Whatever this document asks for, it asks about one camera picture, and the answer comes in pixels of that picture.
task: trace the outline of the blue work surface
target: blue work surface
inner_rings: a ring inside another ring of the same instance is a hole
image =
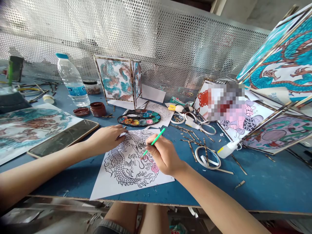
[[[103,94],[89,95],[89,97],[91,102],[101,101],[105,103]],[[72,111],[76,106],[68,96],[64,85],[58,86],[55,99],[58,108],[73,114]],[[34,105],[42,103],[43,101],[40,99],[39,102],[34,103]],[[125,111],[123,108],[116,107],[115,112],[113,112],[112,105],[106,105],[106,110],[108,114],[112,113],[115,118],[103,119],[93,117],[92,115],[85,118],[96,121],[102,127],[105,127],[117,124],[117,117],[122,115]],[[217,134],[211,136],[212,139],[215,140],[214,143],[200,131],[194,130],[194,132],[201,140],[204,137],[206,138],[207,147],[217,151],[228,143],[228,139],[220,136],[222,131],[216,124],[213,123],[212,125],[217,130]],[[128,127],[127,129],[135,130],[143,128]],[[226,159],[221,160],[222,165],[220,168],[232,171],[234,175],[231,175],[220,171],[210,171],[202,167],[199,163],[196,163],[188,143],[180,141],[180,139],[183,139],[183,136],[188,138],[190,138],[190,136],[186,133],[183,133],[183,135],[181,133],[183,132],[169,126],[163,136],[173,142],[177,153],[182,160],[186,161],[198,173],[233,197],[247,210],[312,213],[312,206],[310,205],[310,202],[312,201],[312,169],[287,151],[272,156],[276,162],[271,161],[264,153],[259,151],[245,148],[240,151],[235,151],[234,156],[248,175],[245,175],[233,158],[229,156]],[[195,150],[197,145],[192,144],[192,147]],[[301,146],[296,145],[292,147],[292,149],[309,160],[309,158],[304,155]],[[103,158],[104,154],[71,166],[39,187],[32,193],[32,195],[58,196],[88,200],[98,176]],[[0,172],[32,160],[35,159],[27,154],[23,154],[2,165],[0,167]],[[243,180],[245,180],[246,183],[234,190],[234,188]],[[178,181],[106,197],[104,200],[199,206],[197,201]]]

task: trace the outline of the smartphone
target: smartphone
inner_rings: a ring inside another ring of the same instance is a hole
[[[17,56],[10,56],[10,61],[13,62],[13,81],[20,82],[20,79],[22,77],[22,70],[24,66],[24,58],[17,57]]]
[[[35,158],[44,157],[77,143],[98,127],[99,124],[97,122],[82,120],[74,126],[40,143],[27,153]]]

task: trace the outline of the bottle label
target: bottle label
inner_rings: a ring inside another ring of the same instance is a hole
[[[220,153],[222,150],[223,150],[223,147],[221,149],[219,149],[217,153]]]
[[[87,94],[87,91],[85,90],[84,86],[80,86],[80,87],[68,87],[66,86],[69,95],[71,96],[83,96]]]

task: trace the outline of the paint palette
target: paint palette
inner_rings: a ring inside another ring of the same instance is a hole
[[[146,109],[129,110],[122,116],[119,116],[117,121],[120,124],[142,127],[156,124],[160,121],[160,114]]]

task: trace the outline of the metal mesh panel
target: metal mesh panel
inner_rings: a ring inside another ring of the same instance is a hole
[[[23,74],[60,80],[55,53],[85,79],[93,54],[142,61],[143,83],[166,99],[194,100],[204,78],[235,78],[269,31],[172,1],[11,0],[2,7],[0,65],[25,58]]]

